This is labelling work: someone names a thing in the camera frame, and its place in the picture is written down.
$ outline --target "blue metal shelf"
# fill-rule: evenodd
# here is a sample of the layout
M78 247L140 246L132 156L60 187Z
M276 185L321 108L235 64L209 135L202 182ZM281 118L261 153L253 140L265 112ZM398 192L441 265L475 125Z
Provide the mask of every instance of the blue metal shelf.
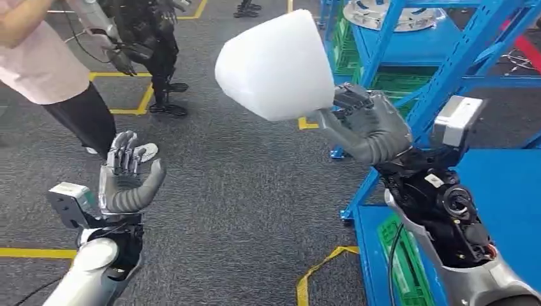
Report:
M327 53L327 60L329 61L330 70L334 71L334 54L333 54L333 49L332 49L333 48L332 41L326 40L323 42L323 45L325 46L325 52ZM332 77L336 85L344 84L346 82L352 81L351 75L337 75L333 73Z
M369 51L374 50L379 31L352 24L355 43L363 66L370 63ZM415 32L395 33L391 36L380 66L439 66L458 39L460 30L450 18L436 27Z
M332 1L330 26L325 37L329 37L332 31L332 21L340 1L346 0ZM454 24L440 22L432 32L393 33L405 7L477 7L477 10L461 32ZM410 95L419 99L407 118L419 141L426 138L434 116L453 94L478 86L541 87L539 76L487 76L489 68L540 13L541 0L392 0L381 31L353 26L364 68L360 84L370 85L381 65L438 66L433 79ZM508 18L511 19L510 25L501 31L501 25ZM489 47L488 39L496 36ZM541 132L525 147L541 147ZM335 152L340 151L341 148L337 147ZM541 185L538 176L540 160L541 150L472 150L457 167L463 183L471 188L480 218L498 249L515 272L537 290L541 290L541 279L537 275L541 263L523 260L523 251L520 250L524 245L532 254L541 249L535 243L537 232L541 230L541 205L531 202L537 198L536 192ZM376 233L390 210L366 203L377 183L378 174L372 169L348 207L340 211L340 216L344 220L353 220L355 224L368 305L387 306L387 265ZM426 258L423 262L436 305L446 305L434 268Z

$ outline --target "yellow floor marking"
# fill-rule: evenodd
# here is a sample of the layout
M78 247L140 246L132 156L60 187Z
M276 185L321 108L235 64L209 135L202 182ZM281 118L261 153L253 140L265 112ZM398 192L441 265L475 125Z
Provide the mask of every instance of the yellow floor marking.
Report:
M299 129L317 129L320 126L317 123L309 123L306 117L299 118Z
M178 16L178 20L183 19L198 19L201 17L201 14L203 13L203 10L205 9L205 6L207 5L207 0L201 0L201 3L199 3L199 6L197 7L197 10L195 11L195 14L193 16Z
M342 254L344 251L358 254L359 247L337 247L321 263L308 269L308 272L306 272L306 274L304 274L304 276L297 283L297 306L308 306L308 277L310 277L312 273L319 270L319 268L321 268L324 264L328 263L331 259Z
M0 257L10 258L65 258L73 259L77 250L67 249L18 249L0 247Z
M89 80L92 82L96 77L129 77L121 72L90 72ZM134 77L152 77L148 72L139 72ZM147 113L147 106L149 105L150 100L152 99L152 83L148 86L143 98L139 102L137 108L110 108L109 111L115 115L144 115Z

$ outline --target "black cable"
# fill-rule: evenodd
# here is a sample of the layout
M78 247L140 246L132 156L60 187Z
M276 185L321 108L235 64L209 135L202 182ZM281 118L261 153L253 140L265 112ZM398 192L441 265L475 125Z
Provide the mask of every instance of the black cable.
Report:
M73 24L71 24L71 19L70 19L70 16L68 16L68 13L66 12L67 8L66 8L66 3L64 1L61 1L61 5L62 5L62 9L64 10L64 16L66 16L66 19L68 19L68 24L70 25L70 29L71 29L71 33L73 33L73 37L75 38L75 41L77 42L77 45L79 45L79 47L81 48L81 50L83 50L89 57L92 57L93 59L95 59L96 61L102 63L102 64L108 64L111 62L111 60L107 61L107 62L104 62L102 61L101 59L93 56L92 54L90 54L90 52L88 52L84 47L83 45L81 45L81 42L79 41L79 38L77 37L77 34L75 33L75 29L73 28Z
M113 233L113 232L115 232L115 231L118 231L119 229L125 227L126 225L128 225L128 223L127 223L127 222L124 222L124 223L120 224L119 226L117 226L116 228L110 229L110 230L106 231L105 233L100 234L100 235L94 237L93 239L105 237L105 236L107 236L107 235L109 235L109 234L111 234L111 233Z
M394 239L392 241L392 245L390 246L390 251L389 251L389 266L387 267L387 282L389 285L389 298L390 298L391 306L396 306L396 301L394 300L393 283L392 283L392 262L394 261L394 251L396 250L396 245L398 244L398 240L400 240L400 233L402 233L403 229L404 229L404 224L400 224L400 226L398 227L398 230L396 231L396 235L394 236Z
M18 301L14 306L20 306L22 305L24 302L26 302L26 300L28 300L30 297L32 297L33 295L35 295L37 292L39 292L40 290L42 289L45 289L47 287L49 287L50 285L54 284L55 282L59 281L62 279L63 276L60 276L58 277L57 279L54 279L53 281L51 282L48 282L46 283L45 285L42 285L40 286L38 289L30 292L28 295L26 295L22 300Z

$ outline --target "metal turntable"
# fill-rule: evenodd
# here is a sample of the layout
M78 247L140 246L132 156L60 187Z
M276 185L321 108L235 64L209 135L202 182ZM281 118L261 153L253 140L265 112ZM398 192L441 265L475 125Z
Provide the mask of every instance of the metal turntable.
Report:
M391 0L351 0L344 7L344 17L361 27L380 30ZM427 29L445 18L439 8L405 8L402 11L395 32L409 32Z

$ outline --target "person's arm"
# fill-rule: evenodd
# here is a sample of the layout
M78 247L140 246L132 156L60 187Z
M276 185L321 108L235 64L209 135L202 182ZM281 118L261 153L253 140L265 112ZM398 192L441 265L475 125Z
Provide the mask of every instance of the person's arm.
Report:
M55 0L23 0L16 8L0 15L0 45L15 48L43 21Z

